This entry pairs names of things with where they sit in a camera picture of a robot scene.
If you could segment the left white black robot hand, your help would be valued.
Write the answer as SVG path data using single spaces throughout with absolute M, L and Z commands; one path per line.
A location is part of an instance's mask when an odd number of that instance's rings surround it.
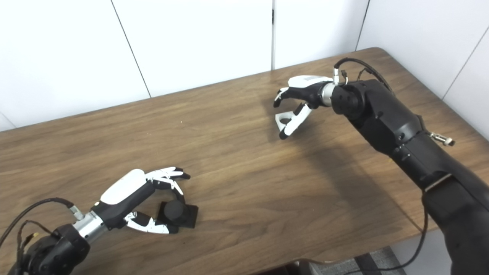
M 101 195 L 91 212 L 101 219 L 107 230 L 128 226 L 144 233 L 175 234 L 178 232 L 176 226 L 158 222 L 134 209 L 157 189 L 171 190 L 177 198 L 183 198 L 183 191 L 176 179 L 190 178 L 180 167 L 167 167 L 148 173 L 133 169 Z

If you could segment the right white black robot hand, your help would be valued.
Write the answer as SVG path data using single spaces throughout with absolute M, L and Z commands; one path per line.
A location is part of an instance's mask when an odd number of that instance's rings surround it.
M 300 75 L 288 80 L 288 86 L 279 89 L 274 99 L 278 108 L 285 99 L 297 99 L 302 103 L 293 112 L 275 115 L 279 128 L 279 138 L 287 139 L 306 120 L 310 113 L 319 107 L 331 107 L 332 92 L 337 87 L 332 78 L 325 76 Z

